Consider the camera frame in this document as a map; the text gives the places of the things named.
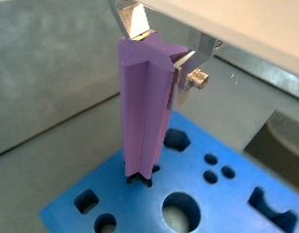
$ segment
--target notched hole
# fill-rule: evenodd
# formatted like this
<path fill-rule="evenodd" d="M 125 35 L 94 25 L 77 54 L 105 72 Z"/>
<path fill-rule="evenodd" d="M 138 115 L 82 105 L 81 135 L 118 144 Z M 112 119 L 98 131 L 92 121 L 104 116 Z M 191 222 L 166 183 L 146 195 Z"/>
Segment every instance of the notched hole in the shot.
<path fill-rule="evenodd" d="M 98 204 L 98 198 L 90 189 L 85 190 L 74 199 L 74 206 L 81 214 L 86 214 Z"/>
<path fill-rule="evenodd" d="M 256 187 L 251 193 L 248 203 L 255 210 L 283 230 L 292 233 L 298 217 L 291 210 L 277 213 L 265 203 L 264 191 Z"/>
<path fill-rule="evenodd" d="M 152 173 L 156 173 L 158 170 L 160 170 L 160 166 L 158 165 L 153 165 Z"/>
<path fill-rule="evenodd" d="M 204 161 L 211 164 L 211 165 L 216 165 L 217 164 L 217 158 L 213 154 L 208 153 L 205 156 L 204 156 Z"/>
<path fill-rule="evenodd" d="M 209 184 L 215 184 L 217 182 L 217 177 L 215 175 L 215 173 L 209 170 L 207 170 L 204 173 L 203 173 L 203 177 L 204 179 L 207 180 L 207 182 Z"/>
<path fill-rule="evenodd" d="M 187 134 L 177 129 L 168 129 L 164 137 L 164 146 L 183 152 L 189 146 L 191 141 Z"/>
<path fill-rule="evenodd" d="M 137 172 L 134 175 L 126 177 L 126 180 L 125 180 L 125 181 L 126 181 L 126 184 L 129 185 L 129 184 L 134 183 L 134 182 L 138 181 L 138 180 L 140 180 L 148 187 L 150 187 L 150 186 L 153 185 L 152 178 L 146 179 L 138 172 Z"/>

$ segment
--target circular hole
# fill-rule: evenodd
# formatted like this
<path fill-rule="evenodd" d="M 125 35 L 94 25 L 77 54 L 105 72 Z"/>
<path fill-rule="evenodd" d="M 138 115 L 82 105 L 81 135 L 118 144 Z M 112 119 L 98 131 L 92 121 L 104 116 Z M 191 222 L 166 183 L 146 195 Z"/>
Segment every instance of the circular hole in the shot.
<path fill-rule="evenodd" d="M 212 171 L 205 171 L 203 173 L 203 177 L 211 184 L 215 184 L 217 182 L 217 177 Z"/>
<path fill-rule="evenodd" d="M 162 217 L 168 226 L 181 233 L 193 231 L 200 221 L 196 201 L 184 193 L 172 193 L 162 203 Z"/>
<path fill-rule="evenodd" d="M 223 172 L 224 177 L 227 177 L 227 178 L 233 178 L 236 175 L 235 171 L 232 170 L 232 168 L 229 166 L 223 166 L 221 172 Z"/>
<path fill-rule="evenodd" d="M 96 233 L 113 233 L 116 230 L 116 218 L 110 214 L 101 214 L 94 221 Z"/>
<path fill-rule="evenodd" d="M 217 158 L 213 154 L 207 154 L 204 156 L 204 161 L 211 164 L 211 165 L 216 165 L 217 164 Z"/>

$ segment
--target metal gripper jaw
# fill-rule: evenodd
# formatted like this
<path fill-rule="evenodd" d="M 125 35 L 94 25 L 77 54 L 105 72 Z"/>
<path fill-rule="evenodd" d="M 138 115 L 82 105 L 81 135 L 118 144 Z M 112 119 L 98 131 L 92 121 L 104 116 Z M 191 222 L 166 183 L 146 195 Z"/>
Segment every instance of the metal gripper jaw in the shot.
<path fill-rule="evenodd" d="M 221 42 L 191 28 L 188 46 L 165 44 L 146 21 L 144 6 L 109 0 L 124 35 L 118 40 L 118 74 L 126 177 L 150 179 L 158 160 L 170 110 L 201 89 L 208 75 L 201 66 Z"/>

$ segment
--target gray table surface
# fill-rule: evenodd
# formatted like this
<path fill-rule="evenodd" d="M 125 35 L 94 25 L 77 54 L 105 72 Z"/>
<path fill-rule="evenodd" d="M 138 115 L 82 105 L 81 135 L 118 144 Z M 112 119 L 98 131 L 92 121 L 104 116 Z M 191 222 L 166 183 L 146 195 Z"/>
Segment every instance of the gray table surface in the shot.
<path fill-rule="evenodd" d="M 211 81 L 177 109 L 241 151 L 275 109 L 299 121 L 299 100 L 213 58 Z M 113 97 L 0 157 L 0 232 L 46 232 L 37 211 L 120 149 Z"/>

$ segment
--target gray floor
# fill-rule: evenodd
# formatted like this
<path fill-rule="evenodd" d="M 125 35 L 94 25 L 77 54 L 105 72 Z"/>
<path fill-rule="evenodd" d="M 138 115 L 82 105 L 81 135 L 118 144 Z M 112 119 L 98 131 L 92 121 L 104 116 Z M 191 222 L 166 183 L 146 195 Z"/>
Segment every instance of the gray floor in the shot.
<path fill-rule="evenodd" d="M 0 153 L 117 93 L 106 1 L 0 3 Z"/>
<path fill-rule="evenodd" d="M 235 150 L 275 109 L 299 120 L 294 97 L 216 58 L 207 71 L 207 88 L 179 110 Z M 114 97 L 0 157 L 1 233 L 46 232 L 37 211 L 120 149 L 118 110 Z"/>

